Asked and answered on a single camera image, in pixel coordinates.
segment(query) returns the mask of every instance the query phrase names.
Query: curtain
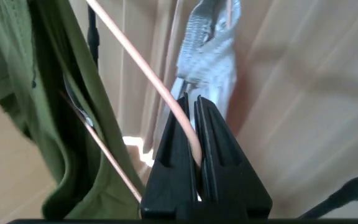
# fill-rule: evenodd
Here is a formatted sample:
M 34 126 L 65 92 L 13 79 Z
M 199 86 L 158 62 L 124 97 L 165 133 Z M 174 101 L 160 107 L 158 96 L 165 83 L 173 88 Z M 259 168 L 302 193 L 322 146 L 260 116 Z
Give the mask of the curtain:
M 86 33 L 86 3 L 71 2 Z M 99 2 L 170 88 L 196 1 Z M 166 119 L 158 116 L 163 103 L 98 27 L 100 75 L 122 134 L 141 138 L 149 152 L 159 142 L 156 122 Z M 358 176 L 358 1 L 242 0 L 237 28 L 227 123 L 273 198 L 272 217 L 296 217 Z M 328 217 L 358 217 L 358 202 Z

